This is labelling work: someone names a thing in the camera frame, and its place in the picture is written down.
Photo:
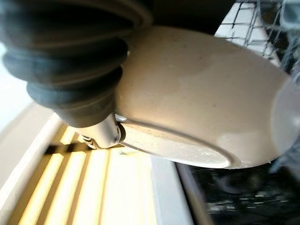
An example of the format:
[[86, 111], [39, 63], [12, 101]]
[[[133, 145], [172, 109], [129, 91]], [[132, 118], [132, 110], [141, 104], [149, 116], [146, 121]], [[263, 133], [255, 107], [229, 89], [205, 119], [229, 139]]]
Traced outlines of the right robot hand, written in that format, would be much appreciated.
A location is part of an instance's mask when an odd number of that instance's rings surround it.
[[232, 0], [3, 0], [0, 41], [9, 73], [93, 149], [123, 143], [114, 93], [129, 35], [153, 25], [214, 34]]

